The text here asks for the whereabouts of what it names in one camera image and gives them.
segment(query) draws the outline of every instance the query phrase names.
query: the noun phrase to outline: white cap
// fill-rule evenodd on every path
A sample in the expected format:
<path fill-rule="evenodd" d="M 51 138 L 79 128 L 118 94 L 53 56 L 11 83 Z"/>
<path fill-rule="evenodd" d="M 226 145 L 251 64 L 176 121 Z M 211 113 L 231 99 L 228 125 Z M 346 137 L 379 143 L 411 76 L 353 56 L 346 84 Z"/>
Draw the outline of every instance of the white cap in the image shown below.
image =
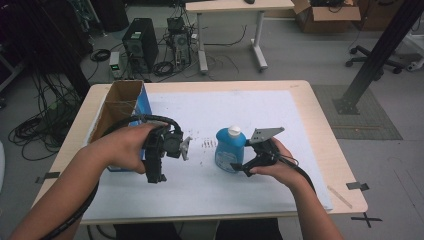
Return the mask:
<path fill-rule="evenodd" d="M 237 137 L 241 133 L 241 128 L 237 125 L 233 125 L 228 128 L 228 133 L 231 137 Z"/>

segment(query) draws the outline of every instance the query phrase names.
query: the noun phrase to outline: black pole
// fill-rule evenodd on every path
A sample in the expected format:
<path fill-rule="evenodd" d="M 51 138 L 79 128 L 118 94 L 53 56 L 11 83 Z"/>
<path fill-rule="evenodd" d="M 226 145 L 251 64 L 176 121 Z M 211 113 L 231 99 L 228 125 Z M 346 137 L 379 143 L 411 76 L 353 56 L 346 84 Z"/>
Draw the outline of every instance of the black pole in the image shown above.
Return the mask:
<path fill-rule="evenodd" d="M 423 0 L 405 0 L 341 99 L 333 100 L 339 114 L 358 114 L 356 104 L 371 85 L 424 10 Z"/>

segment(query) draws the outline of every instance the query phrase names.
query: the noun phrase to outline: cardboard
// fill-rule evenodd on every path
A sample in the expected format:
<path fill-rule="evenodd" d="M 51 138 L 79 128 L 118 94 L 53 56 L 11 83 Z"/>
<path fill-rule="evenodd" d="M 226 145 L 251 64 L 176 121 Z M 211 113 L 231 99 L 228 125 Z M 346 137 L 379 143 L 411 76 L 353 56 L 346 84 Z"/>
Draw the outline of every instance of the cardboard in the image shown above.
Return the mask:
<path fill-rule="evenodd" d="M 101 138 L 103 133 L 115 122 L 131 116 L 139 96 L 147 100 L 148 104 L 143 81 L 123 80 L 113 82 L 100 108 L 97 121 L 88 138 L 88 143 Z"/>
<path fill-rule="evenodd" d="M 308 0 L 292 0 L 296 22 L 305 33 L 345 32 L 350 21 L 360 21 L 359 8 L 353 0 L 340 7 L 312 7 Z"/>
<path fill-rule="evenodd" d="M 361 21 L 354 22 L 361 31 L 384 31 L 404 0 L 358 0 Z"/>

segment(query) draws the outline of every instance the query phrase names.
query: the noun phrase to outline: gray carpet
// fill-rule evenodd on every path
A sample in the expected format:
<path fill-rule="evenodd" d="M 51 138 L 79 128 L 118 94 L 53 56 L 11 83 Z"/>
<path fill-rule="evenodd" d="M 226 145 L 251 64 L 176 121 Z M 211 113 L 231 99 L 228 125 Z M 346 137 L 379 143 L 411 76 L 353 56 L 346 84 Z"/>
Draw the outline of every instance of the gray carpet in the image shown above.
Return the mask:
<path fill-rule="evenodd" d="M 340 115 L 333 99 L 340 99 L 347 85 L 313 85 L 315 95 L 338 139 L 403 140 L 370 89 L 362 95 L 356 107 L 359 115 Z"/>

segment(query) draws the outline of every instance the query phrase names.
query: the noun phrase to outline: white paper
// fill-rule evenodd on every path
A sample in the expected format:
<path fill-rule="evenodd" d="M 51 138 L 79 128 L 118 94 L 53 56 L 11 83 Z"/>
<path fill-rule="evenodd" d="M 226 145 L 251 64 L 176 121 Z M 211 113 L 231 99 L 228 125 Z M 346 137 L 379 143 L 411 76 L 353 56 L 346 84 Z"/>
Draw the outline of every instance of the white paper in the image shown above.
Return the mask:
<path fill-rule="evenodd" d="M 154 115 L 174 119 L 191 136 L 189 160 L 164 157 L 168 181 L 147 183 L 144 175 L 111 173 L 101 177 L 96 198 L 84 220 L 150 219 L 263 214 L 296 211 L 287 187 L 269 176 L 248 178 L 228 173 L 214 162 L 216 133 L 236 124 L 249 139 L 255 128 L 284 127 L 276 136 L 312 179 L 325 209 L 332 209 L 326 185 L 301 119 L 288 91 L 154 93 L 148 98 Z M 255 156 L 245 148 L 245 160 Z"/>

